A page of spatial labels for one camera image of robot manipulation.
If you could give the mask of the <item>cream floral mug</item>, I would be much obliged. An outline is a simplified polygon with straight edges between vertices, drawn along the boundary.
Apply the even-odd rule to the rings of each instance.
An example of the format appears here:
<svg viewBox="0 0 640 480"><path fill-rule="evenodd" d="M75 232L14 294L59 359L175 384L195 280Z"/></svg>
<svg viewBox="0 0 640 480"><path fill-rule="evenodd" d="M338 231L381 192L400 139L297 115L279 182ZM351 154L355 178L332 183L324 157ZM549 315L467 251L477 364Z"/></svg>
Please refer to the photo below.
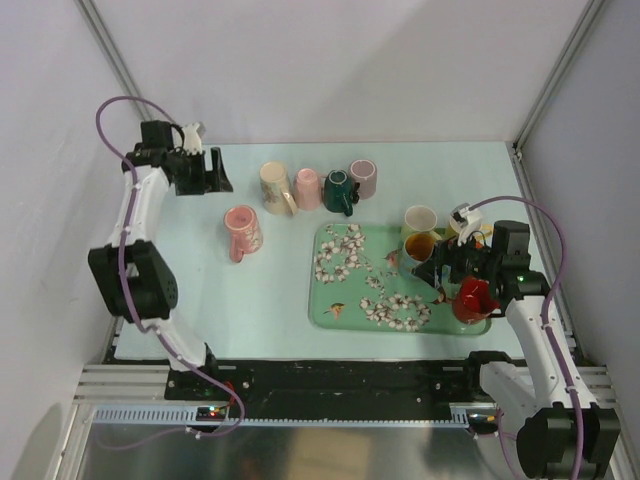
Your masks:
<svg viewBox="0 0 640 480"><path fill-rule="evenodd" d="M265 209L273 215L295 216L299 209L286 166L277 161L265 163L259 172Z"/></svg>

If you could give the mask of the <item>blue floral mug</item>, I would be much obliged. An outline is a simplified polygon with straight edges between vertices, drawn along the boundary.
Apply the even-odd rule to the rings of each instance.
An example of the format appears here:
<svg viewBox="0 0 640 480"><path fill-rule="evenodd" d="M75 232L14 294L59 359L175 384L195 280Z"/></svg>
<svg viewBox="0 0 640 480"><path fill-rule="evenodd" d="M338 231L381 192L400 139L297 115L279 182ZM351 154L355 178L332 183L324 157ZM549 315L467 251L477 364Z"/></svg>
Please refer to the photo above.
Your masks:
<svg viewBox="0 0 640 480"><path fill-rule="evenodd" d="M437 232L414 232L403 235L398 250L399 274L409 281L417 281L413 270L421 263L429 260L436 243L442 240Z"/></svg>

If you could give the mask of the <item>red mug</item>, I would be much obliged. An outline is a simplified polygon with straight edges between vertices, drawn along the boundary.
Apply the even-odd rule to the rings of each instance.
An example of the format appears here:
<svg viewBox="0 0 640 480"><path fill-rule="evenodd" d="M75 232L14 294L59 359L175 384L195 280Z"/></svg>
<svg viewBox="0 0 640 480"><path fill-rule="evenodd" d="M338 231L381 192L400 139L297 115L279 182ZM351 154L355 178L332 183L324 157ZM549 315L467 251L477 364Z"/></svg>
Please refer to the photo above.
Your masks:
<svg viewBox="0 0 640 480"><path fill-rule="evenodd" d="M490 293L486 280L467 276L452 302L456 319L463 324L473 325L488 318L499 309L499 302Z"/></svg>

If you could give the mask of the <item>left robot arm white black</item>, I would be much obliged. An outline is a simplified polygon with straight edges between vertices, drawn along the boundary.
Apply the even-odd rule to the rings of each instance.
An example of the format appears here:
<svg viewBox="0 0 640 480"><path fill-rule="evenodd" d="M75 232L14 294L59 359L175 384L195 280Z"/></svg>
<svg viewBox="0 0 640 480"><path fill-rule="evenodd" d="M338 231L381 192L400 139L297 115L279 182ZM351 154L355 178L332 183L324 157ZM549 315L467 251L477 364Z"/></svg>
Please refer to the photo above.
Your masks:
<svg viewBox="0 0 640 480"><path fill-rule="evenodd" d="M165 196L230 193L219 148L205 150L200 122L141 124L141 140L121 164L125 194L106 245L88 263L107 310L155 335L172 370L187 372L187 387L201 399L214 397L222 376L209 346L179 318L175 275L155 244Z"/></svg>

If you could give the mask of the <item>yellow mug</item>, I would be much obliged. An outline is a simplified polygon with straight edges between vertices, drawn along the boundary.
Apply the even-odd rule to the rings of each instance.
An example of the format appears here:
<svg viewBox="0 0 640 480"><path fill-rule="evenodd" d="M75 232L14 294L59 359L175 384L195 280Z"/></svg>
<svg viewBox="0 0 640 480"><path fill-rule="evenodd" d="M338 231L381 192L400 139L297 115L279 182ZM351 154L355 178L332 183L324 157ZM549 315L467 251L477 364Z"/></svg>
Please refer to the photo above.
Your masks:
<svg viewBox="0 0 640 480"><path fill-rule="evenodd" d="M457 237L460 234L461 229L455 224L450 223L445 228L444 238L450 239L452 237ZM481 225L478 230L473 233L473 237L478 242L488 241L493 234L493 227L491 225L485 224Z"/></svg>

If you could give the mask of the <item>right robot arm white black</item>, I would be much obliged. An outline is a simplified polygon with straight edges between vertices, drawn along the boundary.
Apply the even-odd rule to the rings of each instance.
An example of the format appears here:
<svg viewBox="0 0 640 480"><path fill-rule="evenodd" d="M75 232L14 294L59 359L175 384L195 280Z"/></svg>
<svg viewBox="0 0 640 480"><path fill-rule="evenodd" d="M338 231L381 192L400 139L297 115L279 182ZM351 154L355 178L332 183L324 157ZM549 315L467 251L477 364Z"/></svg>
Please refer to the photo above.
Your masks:
<svg viewBox="0 0 640 480"><path fill-rule="evenodd" d="M464 393L489 396L515 425L517 458L531 479L601 479L621 426L612 408L598 405L578 371L545 275L531 269L530 228L500 220L491 243L473 239L435 244L431 257L411 273L432 287L477 279L516 334L531 378L524 382L500 353L481 353L480 366L462 376Z"/></svg>

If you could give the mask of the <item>light green mug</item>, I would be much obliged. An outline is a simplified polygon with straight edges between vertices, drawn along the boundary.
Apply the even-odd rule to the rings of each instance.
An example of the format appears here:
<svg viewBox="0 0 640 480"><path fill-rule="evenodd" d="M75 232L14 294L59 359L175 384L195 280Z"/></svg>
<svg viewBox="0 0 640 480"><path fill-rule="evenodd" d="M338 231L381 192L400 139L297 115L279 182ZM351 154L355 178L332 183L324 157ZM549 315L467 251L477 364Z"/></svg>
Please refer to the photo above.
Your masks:
<svg viewBox="0 0 640 480"><path fill-rule="evenodd" d="M437 223L438 217L433 209L424 205L413 205L404 214L401 239L405 241L415 233L428 233L435 240L441 240L442 236L436 231Z"/></svg>

